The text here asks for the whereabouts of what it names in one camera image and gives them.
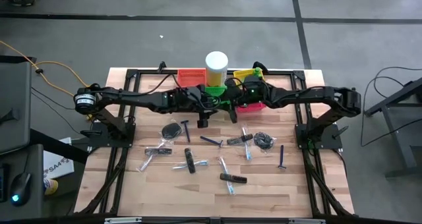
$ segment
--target wooden tabletop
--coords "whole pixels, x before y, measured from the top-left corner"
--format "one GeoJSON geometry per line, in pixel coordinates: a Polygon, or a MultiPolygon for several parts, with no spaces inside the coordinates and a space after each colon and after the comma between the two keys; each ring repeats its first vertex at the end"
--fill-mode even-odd
{"type": "MultiPolygon", "coordinates": [[[[107,86],[122,88],[126,68],[111,68],[107,86]]],[[[308,87],[324,85],[321,70],[305,70],[308,87]]],[[[155,87],[164,76],[144,75],[140,92],[155,87]]],[[[266,76],[266,81],[277,87],[291,89],[286,76],[266,76]]],[[[159,90],[175,87],[168,78],[159,90]]],[[[312,104],[314,117],[323,114],[328,106],[312,104]]],[[[118,105],[107,107],[114,115],[118,105]]],[[[239,122],[232,124],[228,113],[220,111],[211,116],[209,127],[196,127],[197,114],[174,113],[161,115],[145,108],[136,108],[136,135],[129,150],[125,178],[121,191],[119,215],[183,216],[183,217],[311,217],[311,207],[301,151],[297,149],[294,125],[297,123],[293,105],[282,109],[263,109],[259,112],[238,114],[239,122]],[[185,134],[178,137],[172,155],[155,157],[143,173],[136,170],[147,159],[144,149],[157,146],[163,126],[171,122],[189,120],[191,143],[185,134]],[[219,148],[199,138],[227,140],[241,135],[241,125],[246,123],[250,133],[265,132],[275,138],[274,149],[267,154],[251,146],[252,160],[245,159],[245,149],[219,148]],[[280,146],[284,145],[286,170],[277,168],[280,146]],[[195,161],[207,159],[209,167],[197,167],[195,174],[187,169],[171,168],[185,161],[184,149],[191,148],[195,161]],[[236,195],[230,196],[225,181],[219,179],[222,167],[217,158],[223,156],[229,173],[247,177],[247,184],[233,184],[236,195]]],[[[346,210],[353,212],[346,174],[342,161],[333,151],[321,150],[321,159],[327,186],[346,210]]],[[[86,163],[75,211],[80,211],[93,199],[104,183],[110,149],[100,148],[86,163]]],[[[115,184],[111,187],[114,194],[115,184]]],[[[322,210],[320,190],[315,188],[318,206],[322,210]]],[[[110,208],[113,195],[109,197],[110,208]]]]}

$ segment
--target concrete floor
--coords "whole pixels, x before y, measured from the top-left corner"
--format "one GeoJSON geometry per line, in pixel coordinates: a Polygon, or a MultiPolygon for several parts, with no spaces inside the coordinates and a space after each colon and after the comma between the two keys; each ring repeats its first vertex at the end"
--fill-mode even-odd
{"type": "MultiPolygon", "coordinates": [[[[420,0],[299,0],[308,18],[422,18],[420,0]]],[[[1,11],[24,13],[124,14],[165,16],[277,16],[294,17],[292,0],[39,0],[34,7],[1,11]]],[[[382,68],[422,68],[420,24],[304,24],[313,69],[322,69],[327,85],[356,87],[363,94],[382,68]]],[[[254,61],[274,69],[304,69],[294,22],[0,20],[0,39],[38,61],[68,64],[86,82],[104,84],[110,67],[202,67],[210,51],[223,51],[230,67],[250,67],[254,61]]],[[[0,46],[0,54],[13,55],[0,46]]],[[[76,91],[80,84],[65,69],[45,66],[48,78],[76,91]]],[[[422,72],[389,70],[402,83],[422,72]]],[[[46,86],[33,75],[33,87],[71,107],[72,99],[46,86]]],[[[379,81],[385,94],[400,86],[379,81]]],[[[372,87],[366,108],[382,98],[372,87]]],[[[89,127],[74,111],[59,109],[77,129],[89,127]]],[[[32,127],[52,137],[80,135],[36,98],[32,100],[32,127]]],[[[361,117],[342,119],[349,125],[342,134],[348,181],[356,214],[362,217],[421,222],[422,178],[386,180],[384,173],[402,164],[389,136],[361,148],[361,117]]],[[[366,119],[364,141],[388,129],[384,119],[366,119]]],[[[67,199],[73,200],[75,194],[67,199]]],[[[61,210],[68,207],[63,204],[61,210]]]]}

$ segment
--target red basket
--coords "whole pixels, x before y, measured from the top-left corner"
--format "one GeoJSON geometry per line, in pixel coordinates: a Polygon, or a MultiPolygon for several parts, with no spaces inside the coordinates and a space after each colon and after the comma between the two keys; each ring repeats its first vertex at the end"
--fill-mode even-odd
{"type": "Polygon", "coordinates": [[[205,69],[179,69],[177,70],[177,82],[181,87],[205,84],[205,69]]]}
{"type": "Polygon", "coordinates": [[[264,109],[265,107],[266,105],[263,104],[263,102],[259,102],[259,103],[249,104],[246,107],[236,107],[236,111],[238,113],[246,113],[246,112],[260,111],[261,109],[264,109]]]}

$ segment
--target yellow cylinder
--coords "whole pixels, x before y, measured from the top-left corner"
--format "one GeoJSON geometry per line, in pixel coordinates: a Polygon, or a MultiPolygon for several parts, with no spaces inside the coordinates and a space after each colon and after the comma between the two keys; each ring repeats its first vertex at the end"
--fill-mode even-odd
{"type": "Polygon", "coordinates": [[[214,51],[205,58],[206,83],[208,86],[224,86],[229,59],[222,52],[214,51]]]}

